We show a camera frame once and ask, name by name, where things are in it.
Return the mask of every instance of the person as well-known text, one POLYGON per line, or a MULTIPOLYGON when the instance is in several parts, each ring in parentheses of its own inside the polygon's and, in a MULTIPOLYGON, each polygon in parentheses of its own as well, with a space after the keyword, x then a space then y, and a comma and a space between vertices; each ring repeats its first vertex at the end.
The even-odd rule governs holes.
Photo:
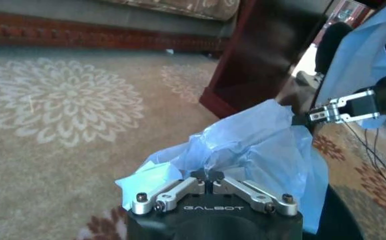
POLYGON ((305 71, 300 71, 297 74, 297 82, 301 85, 310 85, 313 88, 318 88, 324 78, 329 72, 332 62, 336 56, 336 52, 341 45, 341 42, 346 35, 354 30, 354 28, 345 22, 334 23, 326 30, 321 43, 318 45, 316 54, 316 72, 314 76, 310 76, 305 71))

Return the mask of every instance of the rug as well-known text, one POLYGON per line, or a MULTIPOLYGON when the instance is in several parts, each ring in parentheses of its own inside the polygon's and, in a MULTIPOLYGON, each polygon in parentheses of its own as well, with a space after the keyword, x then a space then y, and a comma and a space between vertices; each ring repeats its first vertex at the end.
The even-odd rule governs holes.
MULTIPOLYGON (((0 239, 125 239, 114 181, 218 121, 198 102, 217 64, 200 54, 0 47, 0 239)), ((325 126, 314 147, 366 239, 386 239, 386 185, 353 128, 360 138, 325 126)), ((380 136, 386 161, 386 125, 380 136)))

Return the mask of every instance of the sofa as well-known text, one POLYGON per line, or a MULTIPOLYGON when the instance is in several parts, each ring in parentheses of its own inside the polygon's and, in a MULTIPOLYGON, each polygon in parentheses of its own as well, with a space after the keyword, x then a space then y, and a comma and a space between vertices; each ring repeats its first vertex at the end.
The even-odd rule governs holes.
POLYGON ((241 0, 0 0, 0 45, 222 51, 241 0))

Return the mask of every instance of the wooden furniture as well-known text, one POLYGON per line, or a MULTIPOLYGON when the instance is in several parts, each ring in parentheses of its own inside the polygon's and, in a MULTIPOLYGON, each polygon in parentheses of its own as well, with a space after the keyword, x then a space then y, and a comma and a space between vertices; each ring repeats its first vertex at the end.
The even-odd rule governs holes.
MULTIPOLYGON (((282 90, 293 92, 292 70, 328 20, 333 3, 334 0, 250 0, 246 3, 200 100, 220 118, 276 99, 282 90)), ((292 101, 296 98, 288 98, 284 104, 300 105, 292 101)))
POLYGON ((0 45, 222 51, 229 38, 165 33, 0 12, 0 45))

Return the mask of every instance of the metal bracket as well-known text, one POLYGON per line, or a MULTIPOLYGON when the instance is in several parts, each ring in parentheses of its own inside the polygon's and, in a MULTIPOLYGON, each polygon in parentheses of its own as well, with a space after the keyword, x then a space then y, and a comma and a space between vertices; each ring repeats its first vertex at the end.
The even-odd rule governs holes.
POLYGON ((146 194, 145 199, 140 201, 140 199, 133 200, 133 213, 137 215, 148 214, 156 206, 157 203, 157 197, 158 195, 168 191, 169 189, 174 188, 181 183, 180 180, 174 180, 161 187, 158 187, 156 190, 153 190, 149 194, 146 194))
POLYGON ((196 177, 189 177, 170 191, 162 192, 156 200, 156 210, 168 212, 177 208, 180 200, 188 194, 204 194, 206 192, 206 183, 196 177))
POLYGON ((349 113, 341 114, 340 112, 340 108, 346 106, 348 101, 352 101, 354 99, 360 99, 372 95, 376 95, 376 92, 374 90, 368 89, 366 91, 358 92, 356 94, 330 99, 328 105, 317 107, 314 110, 312 110, 313 113, 309 116, 310 121, 317 122, 317 121, 325 120, 326 123, 342 124, 342 123, 356 122, 364 119, 378 118, 381 115, 378 112, 372 112, 369 114, 360 115, 360 116, 350 116, 349 113))
POLYGON ((269 193, 254 181, 240 182, 234 178, 228 177, 222 181, 214 182, 214 194, 236 194, 252 206, 252 208, 262 213, 278 213, 286 216, 298 214, 298 204, 292 195, 285 194, 284 198, 276 197, 269 193))

